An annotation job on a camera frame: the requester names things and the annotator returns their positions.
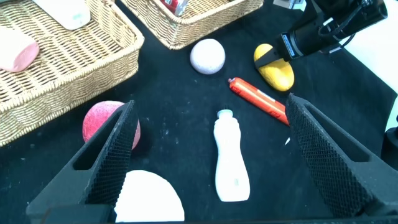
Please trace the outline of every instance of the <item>black mat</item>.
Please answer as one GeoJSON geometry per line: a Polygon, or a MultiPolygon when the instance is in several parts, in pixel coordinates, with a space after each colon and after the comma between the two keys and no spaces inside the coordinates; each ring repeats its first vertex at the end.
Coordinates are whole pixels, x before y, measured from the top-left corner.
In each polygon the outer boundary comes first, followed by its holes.
{"type": "MultiPolygon", "coordinates": [[[[299,18],[300,11],[264,7],[209,38],[225,48],[224,68],[212,76],[190,66],[191,46],[166,49],[126,13],[146,37],[139,72],[116,88],[0,148],[1,223],[27,223],[25,207],[83,145],[85,113],[103,100],[134,99],[142,139],[131,169],[167,179],[181,198],[186,220],[268,220],[330,217],[289,129],[232,93],[227,79],[241,77],[276,100],[287,93],[269,87],[253,64],[254,49],[273,41],[299,18]],[[248,201],[221,202],[215,192],[216,112],[228,104],[238,119],[241,149],[251,181],[248,201]]],[[[293,93],[307,99],[365,146],[380,153],[382,135],[396,97],[390,88],[345,50],[292,62],[293,93]]]]}

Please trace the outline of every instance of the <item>black cable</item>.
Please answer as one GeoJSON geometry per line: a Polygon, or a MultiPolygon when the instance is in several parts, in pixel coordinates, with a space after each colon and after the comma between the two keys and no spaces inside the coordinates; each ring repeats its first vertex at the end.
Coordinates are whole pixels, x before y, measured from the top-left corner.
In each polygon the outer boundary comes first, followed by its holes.
{"type": "Polygon", "coordinates": [[[355,37],[355,34],[351,35],[348,40],[346,42],[343,43],[343,45],[340,46],[340,48],[344,48],[345,46],[347,46],[347,44],[349,44],[355,37]]]}
{"type": "Polygon", "coordinates": [[[324,28],[325,26],[319,27],[319,29],[318,29],[318,35],[319,35],[320,37],[329,37],[329,36],[334,36],[334,35],[338,34],[341,30],[343,30],[343,29],[348,25],[348,23],[354,18],[354,16],[355,16],[361,9],[362,9],[362,4],[360,4],[360,5],[347,17],[347,19],[346,19],[344,22],[342,22],[335,30],[333,30],[333,31],[331,31],[331,32],[329,32],[329,33],[327,33],[327,34],[322,34],[322,33],[321,33],[322,28],[324,28]]]}
{"type": "MultiPolygon", "coordinates": [[[[337,48],[343,49],[345,46],[347,46],[347,44],[349,44],[354,39],[354,36],[355,36],[355,34],[351,35],[346,42],[344,42],[341,46],[339,46],[337,48]]],[[[328,50],[327,52],[323,52],[322,50],[320,50],[319,52],[321,54],[325,54],[325,55],[330,54],[330,50],[328,50]]]]}

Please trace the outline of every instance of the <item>red tube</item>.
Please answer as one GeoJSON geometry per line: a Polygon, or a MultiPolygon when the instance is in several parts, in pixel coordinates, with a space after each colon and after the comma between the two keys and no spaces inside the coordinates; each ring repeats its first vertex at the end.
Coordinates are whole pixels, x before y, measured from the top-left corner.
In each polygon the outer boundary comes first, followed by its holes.
{"type": "Polygon", "coordinates": [[[228,82],[230,89],[236,94],[256,105],[258,108],[267,112],[284,124],[289,125],[285,114],[285,106],[282,103],[272,99],[270,96],[248,84],[241,78],[229,79],[228,82]]]}

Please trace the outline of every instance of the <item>pink sponge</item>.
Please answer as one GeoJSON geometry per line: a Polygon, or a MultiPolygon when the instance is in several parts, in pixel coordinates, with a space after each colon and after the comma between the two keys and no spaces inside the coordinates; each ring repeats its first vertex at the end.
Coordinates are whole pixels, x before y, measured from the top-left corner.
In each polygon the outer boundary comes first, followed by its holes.
{"type": "MultiPolygon", "coordinates": [[[[105,123],[105,121],[113,114],[124,103],[118,101],[102,101],[95,104],[87,112],[85,119],[83,120],[83,139],[87,142],[97,130],[105,123]]],[[[141,128],[139,121],[137,123],[136,135],[134,136],[134,142],[132,148],[138,144],[141,136],[141,128]]]]}

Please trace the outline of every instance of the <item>woven basket rim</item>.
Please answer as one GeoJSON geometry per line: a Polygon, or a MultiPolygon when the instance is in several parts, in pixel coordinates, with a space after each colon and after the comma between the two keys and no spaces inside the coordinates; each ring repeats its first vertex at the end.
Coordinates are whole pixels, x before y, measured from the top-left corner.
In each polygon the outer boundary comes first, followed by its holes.
{"type": "Polygon", "coordinates": [[[116,52],[115,54],[109,55],[104,59],[98,60],[95,63],[92,63],[91,65],[83,67],[82,69],[79,69],[75,72],[71,72],[68,75],[65,75],[62,78],[58,78],[52,82],[48,82],[42,85],[42,87],[39,89],[25,91],[20,95],[18,95],[17,97],[11,98],[10,100],[7,100],[5,102],[1,102],[0,114],[7,112],[18,106],[21,106],[29,101],[32,101],[35,98],[42,96],[43,94],[54,91],[60,86],[66,85],[67,83],[72,82],[77,78],[84,77],[85,75],[90,74],[91,71],[97,70],[101,67],[105,67],[110,63],[114,62],[115,60],[121,59],[124,56],[139,50],[142,47],[144,43],[144,36],[141,34],[138,28],[135,27],[134,24],[132,24],[132,22],[126,17],[126,15],[124,15],[124,13],[117,7],[117,5],[114,2],[112,2],[111,0],[105,0],[104,4],[111,7],[115,15],[119,16],[123,20],[125,25],[127,25],[133,31],[134,35],[136,36],[135,43],[124,49],[121,49],[119,52],[116,52]]]}
{"type": "Polygon", "coordinates": [[[230,8],[230,7],[233,7],[233,6],[235,6],[235,5],[237,5],[237,4],[241,3],[241,2],[244,2],[244,1],[246,1],[246,0],[234,0],[234,1],[231,1],[231,2],[229,2],[229,3],[227,3],[227,4],[225,4],[225,5],[219,6],[219,7],[214,8],[214,9],[210,9],[209,11],[206,11],[206,12],[204,12],[204,13],[202,13],[202,14],[195,15],[195,16],[189,18],[189,19],[182,19],[182,18],[179,18],[179,17],[175,16],[175,15],[174,15],[172,12],[170,12],[170,10],[167,9],[167,7],[166,7],[165,5],[163,5],[159,0],[151,0],[151,1],[152,1],[153,3],[155,3],[156,6],[157,6],[158,8],[160,8],[160,9],[162,10],[162,12],[163,12],[172,22],[177,23],[177,24],[182,24],[182,25],[188,25],[188,24],[193,24],[193,23],[195,23],[195,22],[197,22],[197,21],[200,21],[200,20],[202,20],[202,19],[204,19],[204,18],[206,18],[206,17],[209,17],[209,16],[211,16],[211,15],[213,15],[213,14],[216,14],[216,13],[218,13],[218,12],[224,11],[225,9],[228,9],[228,8],[230,8]]]}

